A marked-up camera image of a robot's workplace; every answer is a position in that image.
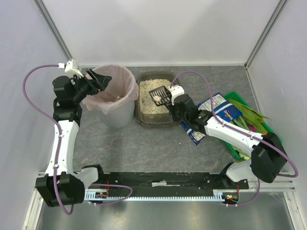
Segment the black litter scoop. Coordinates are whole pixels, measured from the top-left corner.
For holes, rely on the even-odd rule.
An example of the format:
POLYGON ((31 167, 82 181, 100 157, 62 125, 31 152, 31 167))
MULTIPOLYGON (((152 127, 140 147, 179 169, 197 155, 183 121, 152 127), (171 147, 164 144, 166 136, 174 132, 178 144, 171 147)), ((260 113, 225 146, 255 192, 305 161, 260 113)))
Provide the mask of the black litter scoop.
POLYGON ((156 106, 162 106, 162 105, 166 106, 166 102, 171 99, 171 93, 168 90, 168 88, 165 86, 160 86, 158 88, 149 91, 149 95, 156 106), (161 101, 158 102, 155 101, 154 96, 160 96, 161 101))

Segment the litter clump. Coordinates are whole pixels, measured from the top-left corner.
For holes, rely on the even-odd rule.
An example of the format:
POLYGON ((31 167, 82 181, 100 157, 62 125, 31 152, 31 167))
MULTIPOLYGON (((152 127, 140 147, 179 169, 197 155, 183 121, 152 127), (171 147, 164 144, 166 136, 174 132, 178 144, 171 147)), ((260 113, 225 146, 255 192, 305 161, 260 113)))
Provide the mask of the litter clump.
POLYGON ((161 101, 161 97, 160 97, 160 96, 154 96, 153 98, 154 98, 154 100, 157 101, 157 102, 158 102, 158 101, 161 101))

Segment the grey litter box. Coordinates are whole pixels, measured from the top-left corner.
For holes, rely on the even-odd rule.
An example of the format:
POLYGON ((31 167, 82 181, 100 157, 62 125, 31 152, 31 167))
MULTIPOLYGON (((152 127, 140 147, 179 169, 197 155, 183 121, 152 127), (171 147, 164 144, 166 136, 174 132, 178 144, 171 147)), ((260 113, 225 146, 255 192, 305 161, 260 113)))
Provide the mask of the grey litter box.
POLYGON ((160 87, 168 87, 175 74, 168 70, 148 71, 139 75, 137 84, 139 86, 139 97, 135 101, 135 119, 143 127, 167 127, 178 125, 169 114, 168 109, 156 106, 149 91, 160 87))

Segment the grey bin with pink bag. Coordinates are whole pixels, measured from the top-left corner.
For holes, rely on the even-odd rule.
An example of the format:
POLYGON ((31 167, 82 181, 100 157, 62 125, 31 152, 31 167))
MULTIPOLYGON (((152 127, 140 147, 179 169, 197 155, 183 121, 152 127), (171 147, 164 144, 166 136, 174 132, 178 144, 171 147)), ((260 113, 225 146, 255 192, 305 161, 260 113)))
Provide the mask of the grey bin with pink bag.
POLYGON ((134 119, 135 101, 139 86, 130 70, 121 65, 104 65, 94 68, 97 74, 110 76, 106 89, 96 95, 87 96, 82 103, 90 110, 97 110, 103 122, 110 127, 120 128, 134 119))

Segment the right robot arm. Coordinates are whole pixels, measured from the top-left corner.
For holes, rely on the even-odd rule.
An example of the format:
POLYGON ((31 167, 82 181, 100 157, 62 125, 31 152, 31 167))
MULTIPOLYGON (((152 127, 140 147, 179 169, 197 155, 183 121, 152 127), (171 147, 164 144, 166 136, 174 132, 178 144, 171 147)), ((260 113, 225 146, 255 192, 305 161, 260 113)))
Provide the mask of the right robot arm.
POLYGON ((226 175, 233 182, 256 176, 272 183, 287 163, 282 143, 272 132, 263 135, 217 119, 210 111, 198 110, 187 94, 168 96, 165 105, 174 121, 183 121, 193 131, 218 138, 250 155, 248 161, 232 163, 227 168, 226 175))

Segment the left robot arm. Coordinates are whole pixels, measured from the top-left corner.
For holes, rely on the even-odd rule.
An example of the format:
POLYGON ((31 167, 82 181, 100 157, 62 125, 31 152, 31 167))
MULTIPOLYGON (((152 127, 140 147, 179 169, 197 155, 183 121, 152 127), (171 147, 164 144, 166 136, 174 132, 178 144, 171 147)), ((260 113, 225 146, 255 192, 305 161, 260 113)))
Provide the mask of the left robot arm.
POLYGON ((80 103, 88 95, 104 91, 112 77, 88 69, 88 76, 59 76, 52 82, 56 98, 53 102, 55 139, 50 163, 43 177, 37 178, 35 187, 49 207, 75 205, 84 201, 85 191, 103 178, 100 164, 73 171, 74 144, 79 131, 82 108, 80 103))

